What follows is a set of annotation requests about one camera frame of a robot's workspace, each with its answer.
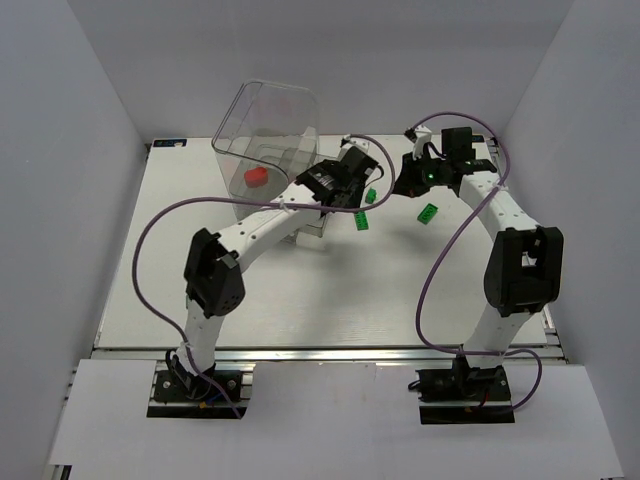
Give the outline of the small green cube brick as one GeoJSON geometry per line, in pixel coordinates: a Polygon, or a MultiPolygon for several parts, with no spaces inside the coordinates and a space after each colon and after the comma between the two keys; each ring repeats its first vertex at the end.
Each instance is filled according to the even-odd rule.
{"type": "Polygon", "coordinates": [[[369,188],[364,196],[364,202],[367,205],[372,205],[376,202],[377,192],[374,188],[369,188]]]}

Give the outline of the red rounded brick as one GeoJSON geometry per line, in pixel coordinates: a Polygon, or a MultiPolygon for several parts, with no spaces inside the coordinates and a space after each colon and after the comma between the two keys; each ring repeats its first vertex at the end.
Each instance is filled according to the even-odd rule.
{"type": "Polygon", "coordinates": [[[248,188],[255,189],[265,186],[269,182],[269,171],[265,167],[248,169],[244,175],[244,182],[248,188]]]}

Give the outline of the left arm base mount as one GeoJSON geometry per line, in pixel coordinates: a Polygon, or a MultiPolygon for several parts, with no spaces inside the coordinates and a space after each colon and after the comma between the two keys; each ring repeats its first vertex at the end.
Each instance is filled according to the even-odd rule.
{"type": "Polygon", "coordinates": [[[195,394],[186,394],[180,382],[167,370],[158,370],[153,379],[146,416],[164,419],[238,420],[247,411],[251,394],[249,377],[239,370],[217,370],[214,380],[238,411],[234,413],[220,390],[205,382],[195,394]]]}

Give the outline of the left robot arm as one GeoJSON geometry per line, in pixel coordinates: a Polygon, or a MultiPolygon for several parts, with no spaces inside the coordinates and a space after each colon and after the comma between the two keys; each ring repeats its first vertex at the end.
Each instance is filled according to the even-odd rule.
{"type": "Polygon", "coordinates": [[[168,367],[186,396],[208,395],[215,370],[215,347],[226,315],[243,301],[243,273],[264,252],[325,215],[317,208],[356,208],[378,162],[352,145],[337,160],[324,160],[302,172],[276,198],[234,225],[194,234],[184,270],[187,297],[186,339],[169,357],[168,367]]]}

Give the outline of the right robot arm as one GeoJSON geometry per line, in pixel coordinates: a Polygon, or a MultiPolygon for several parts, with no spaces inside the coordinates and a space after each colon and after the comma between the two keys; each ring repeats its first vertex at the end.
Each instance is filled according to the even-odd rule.
{"type": "Polygon", "coordinates": [[[443,130],[439,146],[426,127],[405,136],[413,148],[402,158],[395,194],[414,198],[447,187],[493,242],[483,277],[486,307],[456,352],[448,381],[459,389],[492,383],[520,329],[559,295],[563,234],[524,212],[494,162],[478,157],[471,128],[443,130]]]}

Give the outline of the clear plastic drawer cover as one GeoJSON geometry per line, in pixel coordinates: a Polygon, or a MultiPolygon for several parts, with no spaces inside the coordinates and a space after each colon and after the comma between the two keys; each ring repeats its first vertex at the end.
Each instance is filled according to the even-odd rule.
{"type": "Polygon", "coordinates": [[[318,160],[319,106],[304,87],[263,80],[244,82],[216,131],[211,145],[236,218],[242,220],[282,194],[295,178],[318,160]],[[245,185],[248,169],[265,167],[269,182],[245,185]]]}

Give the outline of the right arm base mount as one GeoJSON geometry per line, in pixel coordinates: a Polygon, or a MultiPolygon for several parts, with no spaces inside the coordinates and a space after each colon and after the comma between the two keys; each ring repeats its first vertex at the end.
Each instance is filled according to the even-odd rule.
{"type": "Polygon", "coordinates": [[[515,415],[506,372],[458,381],[453,369],[423,369],[407,386],[418,395],[422,425],[513,424],[515,415]]]}

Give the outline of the dark green long brick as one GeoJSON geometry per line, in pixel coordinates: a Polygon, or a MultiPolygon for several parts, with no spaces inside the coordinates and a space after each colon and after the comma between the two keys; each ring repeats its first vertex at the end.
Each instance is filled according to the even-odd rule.
{"type": "Polygon", "coordinates": [[[354,222],[358,231],[367,231],[370,228],[368,217],[364,211],[354,214],[354,222]]]}

